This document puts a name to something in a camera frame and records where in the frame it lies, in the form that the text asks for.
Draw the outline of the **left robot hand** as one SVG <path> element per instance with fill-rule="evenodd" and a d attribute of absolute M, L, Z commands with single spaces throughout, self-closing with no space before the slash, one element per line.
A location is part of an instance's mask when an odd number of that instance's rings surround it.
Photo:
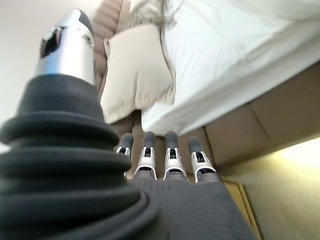
<path fill-rule="evenodd" d="M 126 179 L 133 137 L 119 138 L 105 122 L 95 83 L 93 28 L 73 9 L 43 37 L 35 76 L 0 130 L 10 147 L 0 156 L 1 239 L 255 239 L 198 138 L 188 143 L 195 183 L 173 131 L 164 179 L 152 132 Z"/>

